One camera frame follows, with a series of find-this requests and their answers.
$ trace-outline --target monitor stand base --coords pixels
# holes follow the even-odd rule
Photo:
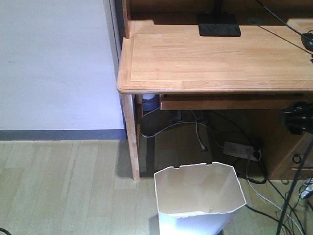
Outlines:
[[[233,14],[221,13],[219,16],[214,14],[197,15],[200,36],[216,37],[240,37],[236,18]]]

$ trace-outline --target plastic waste bin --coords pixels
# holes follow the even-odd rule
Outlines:
[[[246,204],[234,167],[218,162],[155,173],[161,235],[216,235]]]

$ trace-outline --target floor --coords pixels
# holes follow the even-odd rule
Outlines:
[[[190,140],[196,140],[193,126],[166,133],[175,136],[173,132],[184,128],[190,135],[170,140],[164,135],[156,137],[156,168],[172,164],[170,159],[175,159],[173,165],[180,164],[179,159],[186,155],[194,154],[197,161],[210,158],[210,151],[199,152],[197,141],[190,144]],[[143,170],[144,157],[140,163]],[[278,210],[256,196],[245,180],[240,182],[250,206],[279,216]],[[274,183],[283,193],[290,186]],[[131,179],[127,141],[0,142],[0,227],[12,235],[157,235],[154,187],[152,177],[143,177],[139,182]],[[255,187],[282,205],[270,185]],[[296,211],[307,234],[313,234],[313,213],[303,200]],[[242,208],[222,234],[275,234],[276,226],[276,222]]]

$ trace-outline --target white wall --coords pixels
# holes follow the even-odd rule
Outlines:
[[[0,130],[124,128],[105,7],[0,1]]]

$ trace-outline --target gray baseboard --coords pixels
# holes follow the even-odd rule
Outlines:
[[[124,129],[0,131],[0,141],[125,140]]]

